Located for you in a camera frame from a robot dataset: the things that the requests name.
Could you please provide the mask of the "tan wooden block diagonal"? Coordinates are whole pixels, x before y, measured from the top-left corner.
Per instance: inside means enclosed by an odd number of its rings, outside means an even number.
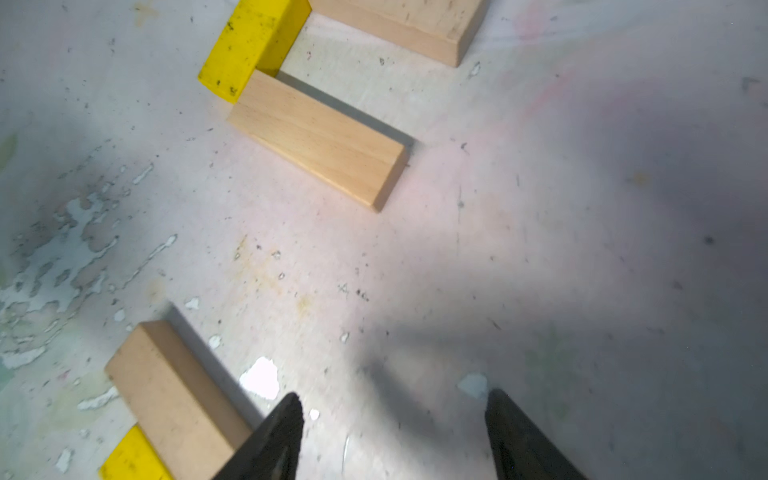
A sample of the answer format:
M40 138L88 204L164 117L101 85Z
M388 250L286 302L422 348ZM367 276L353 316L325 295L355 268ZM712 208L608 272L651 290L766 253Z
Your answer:
M252 74L228 121L375 212L404 172L413 137L299 79Z

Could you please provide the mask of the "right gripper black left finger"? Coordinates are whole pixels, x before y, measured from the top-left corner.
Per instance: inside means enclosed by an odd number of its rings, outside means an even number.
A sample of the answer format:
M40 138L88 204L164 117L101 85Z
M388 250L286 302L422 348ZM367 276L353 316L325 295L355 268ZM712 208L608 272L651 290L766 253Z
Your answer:
M248 437L214 480L296 478L304 429L303 407L288 393Z

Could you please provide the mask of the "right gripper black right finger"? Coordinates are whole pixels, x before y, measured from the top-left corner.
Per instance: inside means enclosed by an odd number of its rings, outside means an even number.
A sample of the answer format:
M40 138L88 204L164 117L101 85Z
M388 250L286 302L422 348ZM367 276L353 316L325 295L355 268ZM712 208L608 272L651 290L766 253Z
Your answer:
M488 394L485 424L498 479L587 479L501 389Z

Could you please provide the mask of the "yellow block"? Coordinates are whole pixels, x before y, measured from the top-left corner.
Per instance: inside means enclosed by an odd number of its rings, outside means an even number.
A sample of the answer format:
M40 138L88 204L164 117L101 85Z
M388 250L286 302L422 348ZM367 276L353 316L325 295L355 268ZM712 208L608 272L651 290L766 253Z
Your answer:
M312 12L307 0L240 0L204 62L198 80L234 103L251 75L276 76Z
M98 473L104 480L173 479L138 424L126 433Z

